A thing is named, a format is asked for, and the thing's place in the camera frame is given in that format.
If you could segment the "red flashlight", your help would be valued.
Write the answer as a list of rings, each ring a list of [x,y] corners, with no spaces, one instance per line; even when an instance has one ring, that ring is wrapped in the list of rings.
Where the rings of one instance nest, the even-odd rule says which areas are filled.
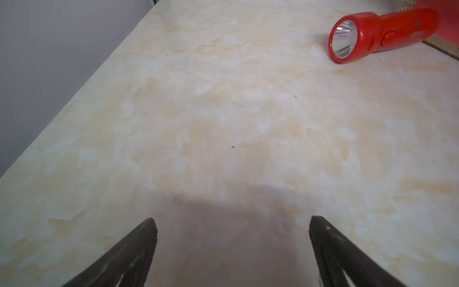
[[[374,52],[399,49],[428,39],[441,22],[439,13],[421,8],[379,16],[373,12],[344,16],[333,26],[328,51],[336,63],[348,63]]]

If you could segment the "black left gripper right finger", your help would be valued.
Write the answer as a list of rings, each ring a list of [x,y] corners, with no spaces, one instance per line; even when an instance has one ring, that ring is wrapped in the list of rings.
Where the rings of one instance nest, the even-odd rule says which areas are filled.
[[[309,235],[324,287],[403,287],[322,216],[312,216]]]

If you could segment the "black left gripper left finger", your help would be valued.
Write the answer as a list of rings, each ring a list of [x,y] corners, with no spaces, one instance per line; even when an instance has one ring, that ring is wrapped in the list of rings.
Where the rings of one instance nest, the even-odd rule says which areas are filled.
[[[147,218],[66,287],[143,287],[157,245],[158,230]]]

